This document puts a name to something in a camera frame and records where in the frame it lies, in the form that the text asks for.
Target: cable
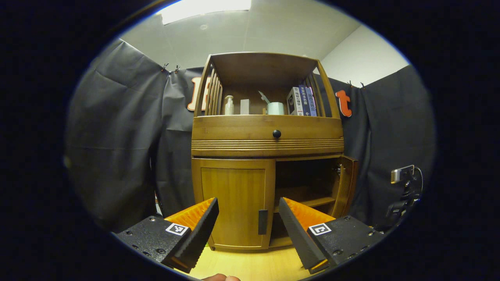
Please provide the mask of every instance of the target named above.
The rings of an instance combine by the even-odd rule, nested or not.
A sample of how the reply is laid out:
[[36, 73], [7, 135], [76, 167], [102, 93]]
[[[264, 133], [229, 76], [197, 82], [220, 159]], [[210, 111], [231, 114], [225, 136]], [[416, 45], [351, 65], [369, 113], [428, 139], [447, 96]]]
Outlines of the cable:
[[415, 166], [415, 169], [417, 169], [420, 172], [420, 177], [422, 178], [422, 186], [420, 188], [420, 196], [422, 196], [422, 193], [424, 193], [424, 174], [422, 173], [422, 170], [420, 170], [419, 167]]

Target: wooden shelf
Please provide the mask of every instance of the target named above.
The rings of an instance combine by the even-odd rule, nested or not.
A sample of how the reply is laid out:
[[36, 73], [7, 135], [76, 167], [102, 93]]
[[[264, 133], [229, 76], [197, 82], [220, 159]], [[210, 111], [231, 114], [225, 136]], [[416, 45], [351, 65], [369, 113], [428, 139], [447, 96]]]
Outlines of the wooden shelf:
[[[306, 201], [300, 201], [299, 203], [302, 203], [308, 207], [317, 207], [321, 205], [326, 205], [329, 203], [335, 202], [335, 199], [332, 197], [321, 197], [317, 199], [311, 199], [311, 200], [306, 200]], [[274, 207], [274, 213], [278, 213], [279, 206]]]
[[271, 240], [269, 241], [269, 248], [289, 246], [289, 245], [292, 245], [292, 239], [290, 239], [290, 237], [288, 236], [277, 237], [277, 238], [271, 237]]

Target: white wall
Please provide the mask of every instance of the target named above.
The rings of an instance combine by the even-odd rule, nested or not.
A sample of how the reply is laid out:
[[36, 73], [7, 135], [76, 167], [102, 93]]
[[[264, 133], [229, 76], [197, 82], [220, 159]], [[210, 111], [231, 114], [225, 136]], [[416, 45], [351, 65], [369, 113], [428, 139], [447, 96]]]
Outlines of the white wall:
[[328, 77], [361, 87], [410, 63], [380, 35], [361, 25], [327, 54], [321, 64]]

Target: cabinet door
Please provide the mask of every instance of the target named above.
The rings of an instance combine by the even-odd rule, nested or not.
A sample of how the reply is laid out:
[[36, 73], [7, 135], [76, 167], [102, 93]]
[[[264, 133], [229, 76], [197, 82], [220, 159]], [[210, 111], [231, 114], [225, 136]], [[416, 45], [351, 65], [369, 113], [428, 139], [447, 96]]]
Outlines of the cabinet door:
[[335, 204], [331, 216], [340, 218], [349, 212], [353, 202], [354, 191], [356, 189], [356, 179], [358, 178], [358, 160], [341, 156], [337, 159], [337, 168], [340, 168], [340, 176], [335, 174], [332, 197], [335, 198]]
[[275, 160], [193, 158], [191, 164], [196, 202], [218, 198], [219, 215], [208, 244], [267, 249], [273, 223]]

